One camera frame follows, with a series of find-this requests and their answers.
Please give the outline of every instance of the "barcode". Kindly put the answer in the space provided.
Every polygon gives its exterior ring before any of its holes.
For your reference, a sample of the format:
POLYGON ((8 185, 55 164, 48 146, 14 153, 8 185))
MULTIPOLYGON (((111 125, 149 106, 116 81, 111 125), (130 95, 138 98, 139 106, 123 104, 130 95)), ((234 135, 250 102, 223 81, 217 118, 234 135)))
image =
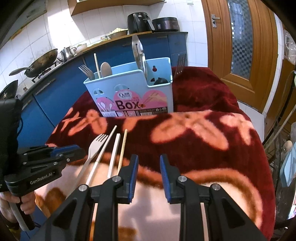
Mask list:
POLYGON ((152 112, 142 112, 141 115, 153 115, 152 112))

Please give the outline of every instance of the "white tile floor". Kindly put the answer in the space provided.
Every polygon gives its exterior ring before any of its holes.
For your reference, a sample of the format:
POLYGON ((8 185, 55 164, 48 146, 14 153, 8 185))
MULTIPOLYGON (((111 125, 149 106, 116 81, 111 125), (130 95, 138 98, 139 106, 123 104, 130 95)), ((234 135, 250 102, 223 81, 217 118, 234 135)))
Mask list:
POLYGON ((254 110, 253 108, 241 103, 237 102, 239 104, 239 108, 247 114, 248 117, 250 117, 252 124, 257 131, 261 142, 264 140, 264 116, 259 113, 258 111, 254 110))

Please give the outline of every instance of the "metal fork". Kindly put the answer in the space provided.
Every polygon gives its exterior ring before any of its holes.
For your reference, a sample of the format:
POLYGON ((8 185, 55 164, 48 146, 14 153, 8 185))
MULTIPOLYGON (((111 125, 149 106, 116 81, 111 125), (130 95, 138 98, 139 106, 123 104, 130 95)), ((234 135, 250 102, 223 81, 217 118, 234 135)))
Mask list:
POLYGON ((185 62, 186 62, 186 56, 187 56, 186 53, 178 55, 178 62, 177 62, 177 67, 174 74, 174 79, 183 72, 185 62))
POLYGON ((94 80, 94 73, 90 68, 86 67, 84 64, 78 67, 90 80, 94 80))
POLYGON ((100 134, 98 135, 90 144, 89 146, 89 155, 87 157, 86 162, 83 164, 83 167, 76 178, 75 184, 72 186, 68 196, 76 189, 77 185, 79 184, 80 179, 82 178, 83 174, 85 173, 89 163, 94 158, 94 156, 98 153, 101 146, 105 143, 109 135, 100 134))

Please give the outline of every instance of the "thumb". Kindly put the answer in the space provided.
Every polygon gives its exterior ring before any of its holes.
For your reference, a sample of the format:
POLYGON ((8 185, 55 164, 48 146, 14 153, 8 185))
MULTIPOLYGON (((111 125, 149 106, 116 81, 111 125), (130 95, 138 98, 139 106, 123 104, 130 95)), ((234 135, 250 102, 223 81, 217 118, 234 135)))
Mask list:
POLYGON ((3 200, 6 200, 8 202, 14 202, 14 203, 19 203, 20 202, 20 198, 13 196, 11 194, 11 192, 6 191, 6 192, 0 192, 0 198, 3 200))

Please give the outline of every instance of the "pan handle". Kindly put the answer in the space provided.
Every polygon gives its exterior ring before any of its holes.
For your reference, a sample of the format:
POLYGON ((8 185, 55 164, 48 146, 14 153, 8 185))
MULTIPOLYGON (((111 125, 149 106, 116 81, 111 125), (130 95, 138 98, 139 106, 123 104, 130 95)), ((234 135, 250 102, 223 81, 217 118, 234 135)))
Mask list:
POLYGON ((9 76, 18 74, 18 73, 20 73, 20 72, 22 72, 23 70, 26 70, 26 69, 29 69, 29 67, 23 67, 23 68, 19 68, 19 69, 16 69, 14 71, 11 71, 9 76))

